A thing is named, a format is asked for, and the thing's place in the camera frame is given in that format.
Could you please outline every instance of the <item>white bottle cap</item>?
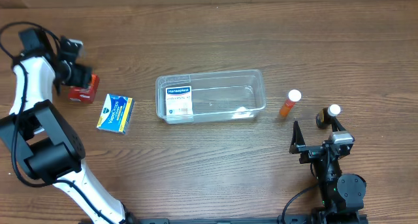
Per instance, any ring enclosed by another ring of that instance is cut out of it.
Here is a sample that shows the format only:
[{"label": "white bottle cap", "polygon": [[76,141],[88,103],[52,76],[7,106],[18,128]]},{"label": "white bottle cap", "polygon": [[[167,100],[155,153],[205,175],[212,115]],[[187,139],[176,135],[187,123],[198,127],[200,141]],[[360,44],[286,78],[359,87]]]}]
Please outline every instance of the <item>white bottle cap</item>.
[{"label": "white bottle cap", "polygon": [[302,98],[302,94],[299,90],[292,89],[289,94],[288,98],[290,101],[293,101],[294,103],[299,102],[299,100]]},{"label": "white bottle cap", "polygon": [[337,116],[341,112],[341,107],[337,104],[332,104],[328,107],[329,116]]}]

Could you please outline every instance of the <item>dark bottle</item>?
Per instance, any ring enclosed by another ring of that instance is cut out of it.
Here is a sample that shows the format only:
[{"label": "dark bottle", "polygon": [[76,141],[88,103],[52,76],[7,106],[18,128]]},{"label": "dark bottle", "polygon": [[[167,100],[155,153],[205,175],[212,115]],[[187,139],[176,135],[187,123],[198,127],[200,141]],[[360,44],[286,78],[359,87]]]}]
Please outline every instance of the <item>dark bottle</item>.
[{"label": "dark bottle", "polygon": [[322,109],[316,115],[316,125],[320,129],[326,129],[331,124],[332,117],[337,116],[341,112],[340,106],[332,104],[329,107]]}]

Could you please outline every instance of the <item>cable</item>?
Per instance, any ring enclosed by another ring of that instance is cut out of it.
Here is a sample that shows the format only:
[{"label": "cable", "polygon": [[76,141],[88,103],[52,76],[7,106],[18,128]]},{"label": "cable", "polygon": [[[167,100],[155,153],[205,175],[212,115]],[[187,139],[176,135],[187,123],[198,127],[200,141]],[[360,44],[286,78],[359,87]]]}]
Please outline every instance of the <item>cable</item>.
[{"label": "cable", "polygon": [[[22,115],[22,112],[25,109],[25,104],[26,104],[26,97],[27,97],[27,71],[26,68],[23,66],[21,61],[18,61],[16,59],[16,57],[14,57],[9,51],[7,51],[5,49],[5,47],[2,45],[1,43],[1,35],[3,34],[4,30],[6,30],[9,27],[12,27],[14,25],[32,25],[35,27],[38,27],[39,29],[45,31],[47,34],[51,35],[51,37],[54,39],[54,43],[56,45],[56,49],[57,49],[57,54],[59,55],[59,51],[61,50],[59,47],[59,39],[58,37],[53,34],[51,31],[43,28],[42,26],[38,25],[38,24],[34,24],[32,22],[12,22],[10,24],[7,24],[5,26],[3,26],[0,29],[0,49],[2,49],[2,51],[4,51],[4,53],[6,53],[6,55],[8,55],[12,60],[13,60],[13,65],[19,65],[20,68],[22,69],[22,72],[24,74],[24,89],[22,92],[22,103],[20,105],[19,108],[19,112],[16,115],[16,121],[15,121],[15,125],[14,125],[14,130],[13,130],[13,136],[12,136],[12,148],[11,148],[11,160],[12,160],[12,166],[13,166],[13,171],[16,175],[16,177],[19,179],[19,181],[21,181],[23,184],[29,186],[29,187],[35,187],[35,188],[40,188],[40,187],[46,187],[48,185],[48,183],[42,183],[42,184],[33,184],[31,182],[28,182],[20,173],[17,162],[16,162],[16,150],[17,150],[17,141],[18,141],[18,130],[19,130],[19,125],[20,125],[20,116]],[[109,224],[113,224],[113,222],[111,222],[111,220],[109,220],[106,216],[102,215],[102,213],[100,211],[98,211],[98,209],[96,209],[96,207],[94,207],[94,205],[90,202],[90,200],[86,197],[86,195],[82,192],[82,190],[80,188],[78,188],[74,183],[69,182],[67,180],[56,180],[54,182],[54,184],[56,183],[64,183],[69,185],[71,188],[74,188],[78,194],[84,199],[84,201],[87,203],[87,205],[101,218],[103,218],[106,222],[108,222]]]},{"label": "cable", "polygon": [[[324,177],[321,180],[318,180],[318,182],[315,185],[310,186],[310,187],[304,189],[303,191],[297,193],[292,199],[289,200],[289,202],[287,202],[287,204],[285,205],[285,208],[283,209],[283,212],[281,213],[281,222],[282,222],[282,224],[286,224],[285,214],[286,214],[287,208],[290,206],[290,204],[293,201],[295,201],[295,199],[297,199],[301,195],[305,194],[306,192],[312,190],[313,188],[317,187],[319,185],[319,183],[324,182],[325,179],[327,179],[327,171],[328,171],[329,165],[330,165],[330,151],[329,151],[329,148],[327,148],[326,152],[327,152],[327,169],[326,169],[326,172],[324,173]],[[312,175],[315,176],[314,175],[314,170],[312,169],[312,163],[310,165],[310,168],[311,168]]]}]

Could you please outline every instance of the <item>blue label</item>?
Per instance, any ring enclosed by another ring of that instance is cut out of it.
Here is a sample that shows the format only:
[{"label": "blue label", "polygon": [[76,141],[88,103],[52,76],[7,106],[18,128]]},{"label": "blue label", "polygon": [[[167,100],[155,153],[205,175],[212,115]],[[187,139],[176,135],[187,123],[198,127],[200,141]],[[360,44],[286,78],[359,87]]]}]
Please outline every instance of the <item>blue label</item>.
[{"label": "blue label", "polygon": [[172,88],[172,89],[167,90],[168,94],[174,94],[174,95],[179,95],[179,94],[184,94],[184,93],[189,93],[189,92],[190,92],[190,87]]}]

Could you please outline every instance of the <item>red box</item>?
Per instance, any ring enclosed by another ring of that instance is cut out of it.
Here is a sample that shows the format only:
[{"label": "red box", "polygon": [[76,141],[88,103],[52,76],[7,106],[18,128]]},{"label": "red box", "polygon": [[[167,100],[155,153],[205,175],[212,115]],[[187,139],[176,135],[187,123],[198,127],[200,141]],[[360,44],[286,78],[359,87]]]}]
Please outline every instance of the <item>red box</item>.
[{"label": "red box", "polygon": [[97,87],[99,87],[99,77],[95,74],[91,75],[91,83],[89,87],[84,89],[80,87],[71,87],[68,98],[72,101],[80,101],[83,103],[93,103],[96,96]]}]

